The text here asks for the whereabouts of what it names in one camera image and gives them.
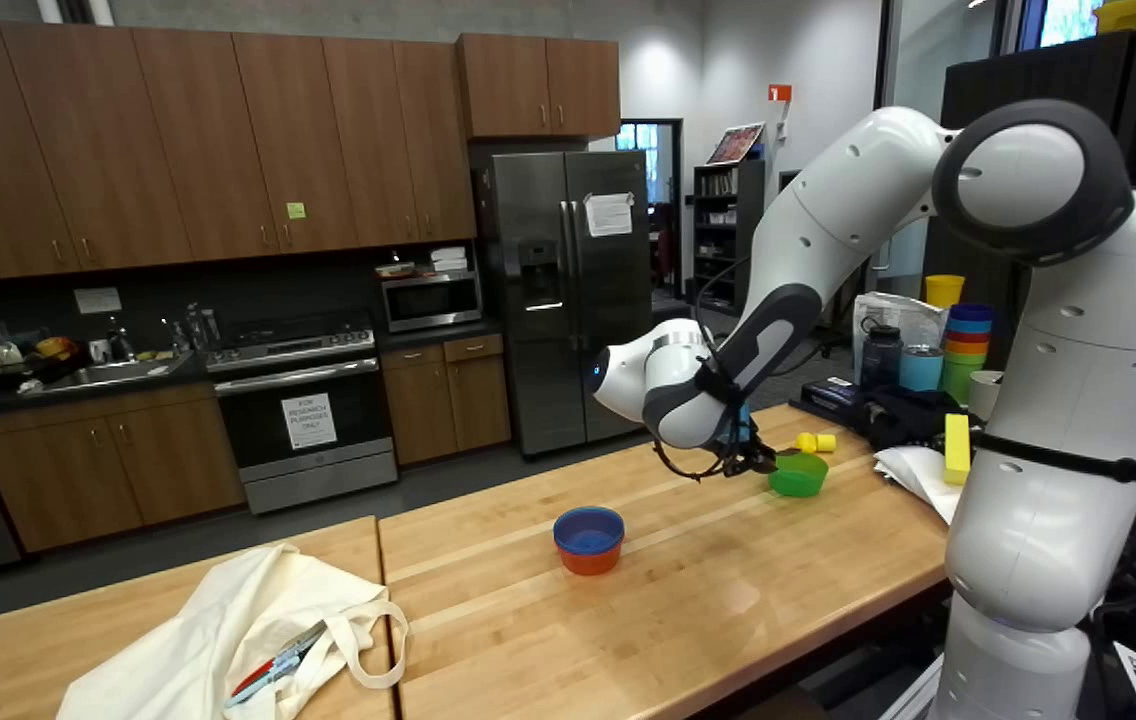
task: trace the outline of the yellow cup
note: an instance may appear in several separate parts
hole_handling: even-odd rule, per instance
[[[922,277],[922,300],[949,310],[964,300],[964,277]]]

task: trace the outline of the microwave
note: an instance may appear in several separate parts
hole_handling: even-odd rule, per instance
[[[379,278],[389,330],[453,329],[483,319],[480,272],[419,272]]]

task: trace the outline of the yellow object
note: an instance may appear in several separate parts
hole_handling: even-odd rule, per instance
[[[834,455],[839,437],[834,430],[816,430],[816,455]]]
[[[937,307],[956,307],[964,300],[964,277],[922,277],[922,300]]]
[[[798,430],[796,452],[802,455],[834,455],[839,441],[834,430]]]
[[[944,411],[944,481],[968,485],[971,473],[971,430],[964,411]]]
[[[299,220],[303,220],[303,198],[289,198],[289,202],[284,202],[284,215],[289,215],[291,222],[299,222]]]
[[[1136,0],[1106,0],[1094,10],[1094,30],[1136,30]]]

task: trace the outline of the stove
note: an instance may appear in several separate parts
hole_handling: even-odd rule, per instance
[[[229,323],[204,369],[252,511],[394,481],[373,329]]]
[[[204,356],[212,376],[373,356],[376,330],[354,323],[240,323]]]

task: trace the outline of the green cup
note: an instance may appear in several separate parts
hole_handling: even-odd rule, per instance
[[[828,465],[807,452],[778,452],[774,473],[767,474],[767,489],[774,494],[816,494],[822,485]]]

